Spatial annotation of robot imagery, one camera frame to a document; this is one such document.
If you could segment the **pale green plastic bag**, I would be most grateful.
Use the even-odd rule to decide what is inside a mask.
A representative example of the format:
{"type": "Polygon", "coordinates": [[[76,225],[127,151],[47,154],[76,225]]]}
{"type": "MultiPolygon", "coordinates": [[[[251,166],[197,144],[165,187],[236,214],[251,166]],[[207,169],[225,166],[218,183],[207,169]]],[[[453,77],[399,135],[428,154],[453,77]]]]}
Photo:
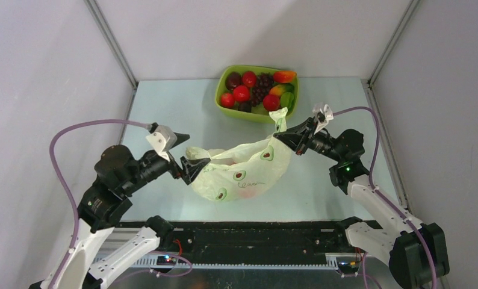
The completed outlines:
{"type": "Polygon", "coordinates": [[[292,154],[273,134],[227,150],[188,147],[185,151],[190,160],[211,160],[191,187],[197,195],[215,202],[248,199],[265,193],[285,174],[292,154]]]}

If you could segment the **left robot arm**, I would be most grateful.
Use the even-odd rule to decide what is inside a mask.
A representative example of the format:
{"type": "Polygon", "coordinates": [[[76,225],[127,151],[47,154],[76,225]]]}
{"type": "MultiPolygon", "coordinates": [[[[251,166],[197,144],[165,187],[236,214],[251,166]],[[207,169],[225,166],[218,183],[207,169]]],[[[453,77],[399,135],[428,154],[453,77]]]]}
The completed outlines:
{"type": "Polygon", "coordinates": [[[210,163],[209,158],[178,164],[169,149],[189,139],[187,134],[153,132],[153,149],[136,160],[124,145],[107,148],[95,165],[96,180],[84,193],[76,213],[75,244],[60,266],[31,288],[108,288],[138,259],[173,246],[174,227],[160,216],[146,220],[134,237],[100,262],[94,259],[104,241],[132,207],[129,197],[165,173],[190,185],[210,163]]]}

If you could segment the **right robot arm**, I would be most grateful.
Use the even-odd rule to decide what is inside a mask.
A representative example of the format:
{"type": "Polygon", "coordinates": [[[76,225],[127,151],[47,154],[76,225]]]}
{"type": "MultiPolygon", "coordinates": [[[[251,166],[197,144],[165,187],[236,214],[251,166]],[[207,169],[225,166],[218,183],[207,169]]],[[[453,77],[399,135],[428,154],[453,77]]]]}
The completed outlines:
{"type": "Polygon", "coordinates": [[[336,161],[329,169],[333,186],[359,203],[380,225],[373,229],[357,217],[338,223],[334,235],[337,249],[348,252],[354,247],[388,266],[402,288],[433,284],[449,274],[450,264],[444,231],[436,223],[425,224],[394,201],[374,183],[362,164],[364,136],[347,129],[332,137],[325,129],[315,132],[312,119],[277,132],[274,137],[297,155],[312,150],[336,161]]]}

